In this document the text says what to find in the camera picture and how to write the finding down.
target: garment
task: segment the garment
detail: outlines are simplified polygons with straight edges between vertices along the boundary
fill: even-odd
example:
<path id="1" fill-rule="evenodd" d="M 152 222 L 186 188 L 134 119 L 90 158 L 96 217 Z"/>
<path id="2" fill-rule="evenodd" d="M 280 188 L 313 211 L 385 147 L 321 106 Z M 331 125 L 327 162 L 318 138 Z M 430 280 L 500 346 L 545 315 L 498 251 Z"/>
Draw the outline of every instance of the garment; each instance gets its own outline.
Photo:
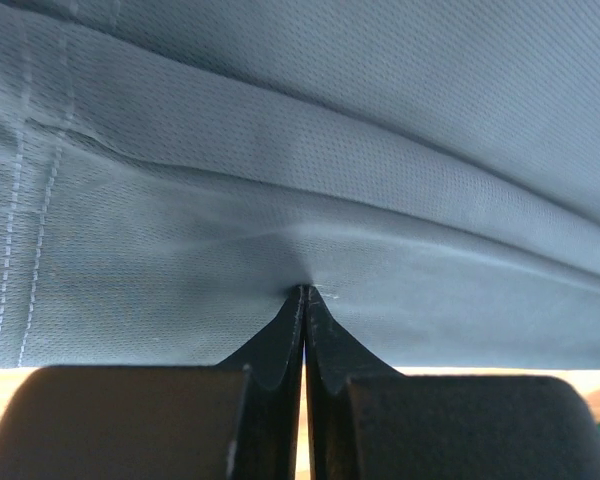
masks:
<path id="1" fill-rule="evenodd" d="M 600 2 L 0 2 L 0 367 L 600 368 Z"/>

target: textured fabric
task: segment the textured fabric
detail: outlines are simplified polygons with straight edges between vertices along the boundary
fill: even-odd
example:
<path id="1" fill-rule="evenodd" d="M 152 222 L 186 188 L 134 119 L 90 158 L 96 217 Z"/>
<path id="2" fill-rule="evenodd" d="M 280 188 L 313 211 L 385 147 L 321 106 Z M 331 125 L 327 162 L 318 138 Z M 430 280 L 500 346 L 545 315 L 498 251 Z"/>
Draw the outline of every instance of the textured fabric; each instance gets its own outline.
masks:
<path id="1" fill-rule="evenodd" d="M 0 2 L 0 366 L 600 367 L 600 3 Z"/>

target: light wood tabletop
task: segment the light wood tabletop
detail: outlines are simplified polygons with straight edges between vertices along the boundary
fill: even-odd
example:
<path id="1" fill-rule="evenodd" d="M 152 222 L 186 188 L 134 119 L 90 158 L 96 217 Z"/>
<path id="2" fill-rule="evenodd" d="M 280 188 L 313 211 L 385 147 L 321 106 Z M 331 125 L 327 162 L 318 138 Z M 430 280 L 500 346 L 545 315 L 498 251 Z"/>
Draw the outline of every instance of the light wood tabletop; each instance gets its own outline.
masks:
<path id="1" fill-rule="evenodd" d="M 567 381 L 587 400 L 597 421 L 600 421 L 600 371 L 567 371 L 567 370 L 503 370 L 503 369 L 461 369 L 461 368 L 398 368 L 408 375 L 520 375 L 540 374 L 552 375 Z M 0 417 L 9 399 L 34 369 L 0 370 Z M 296 478 L 310 478 L 309 466 L 309 431 L 307 425 L 307 408 L 305 388 L 302 389 L 300 408 L 300 423 L 298 428 L 298 454 L 296 463 Z"/>

